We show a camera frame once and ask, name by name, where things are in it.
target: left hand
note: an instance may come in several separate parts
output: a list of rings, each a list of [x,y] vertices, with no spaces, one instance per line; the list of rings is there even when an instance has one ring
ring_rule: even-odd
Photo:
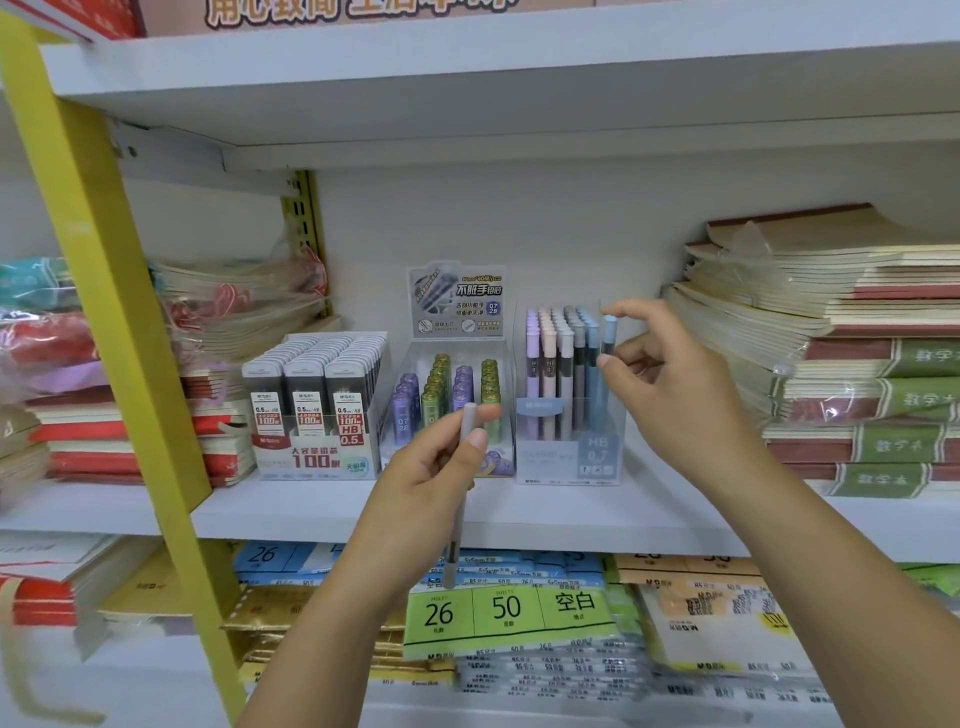
[[[477,407],[478,424],[499,416],[498,404]],[[327,591],[336,585],[385,616],[437,563],[487,454],[479,427],[458,447],[462,419],[462,412],[440,418],[391,458],[324,581]]]

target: fingernail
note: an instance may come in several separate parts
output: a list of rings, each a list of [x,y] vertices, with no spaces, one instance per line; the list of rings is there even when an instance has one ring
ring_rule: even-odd
[[[487,431],[481,427],[472,430],[467,436],[467,442],[473,445],[481,452],[487,451]]]

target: green label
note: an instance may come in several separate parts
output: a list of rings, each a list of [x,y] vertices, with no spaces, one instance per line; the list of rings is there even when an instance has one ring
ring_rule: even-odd
[[[832,496],[908,498],[930,482],[930,466],[921,463],[843,463],[837,466]]]
[[[907,576],[947,596],[960,596],[960,564],[900,564]]]
[[[410,594],[403,659],[617,634],[603,590],[503,586]]]
[[[879,418],[912,417],[932,422],[955,420],[960,398],[960,376],[928,376],[913,379],[880,379],[883,394]]]
[[[946,433],[937,425],[866,423],[857,428],[853,462],[939,463]]]
[[[960,376],[960,339],[894,339],[884,376]]]

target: blue label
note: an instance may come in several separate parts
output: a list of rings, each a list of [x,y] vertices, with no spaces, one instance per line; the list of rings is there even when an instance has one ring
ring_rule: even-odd
[[[564,401],[558,397],[521,397],[516,413],[524,417],[556,417],[564,412]]]
[[[584,478],[609,480],[619,473],[619,435],[594,433],[580,438],[577,448],[577,475]]]

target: white shelf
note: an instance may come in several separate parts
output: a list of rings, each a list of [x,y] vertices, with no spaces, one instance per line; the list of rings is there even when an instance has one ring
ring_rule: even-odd
[[[141,626],[138,633],[129,636],[111,636],[84,662],[84,666],[210,674],[210,663],[199,637],[167,637],[155,625]]]
[[[507,135],[516,147],[517,135],[718,125],[723,148],[727,125],[960,111],[954,0],[676,0],[60,45],[44,57],[62,97],[239,146]],[[932,124],[904,138],[960,135]],[[773,136],[789,146],[793,133],[816,143],[803,126]],[[709,134],[698,144],[709,148]],[[234,163],[294,163],[289,151]]]
[[[518,485],[478,480],[464,546],[746,556],[693,486],[665,465],[632,424],[619,487]],[[271,482],[256,474],[213,493],[193,512],[201,538],[345,541],[369,481]],[[960,562],[960,500],[829,498],[896,561]]]
[[[54,481],[0,513],[0,530],[160,535],[145,487]]]

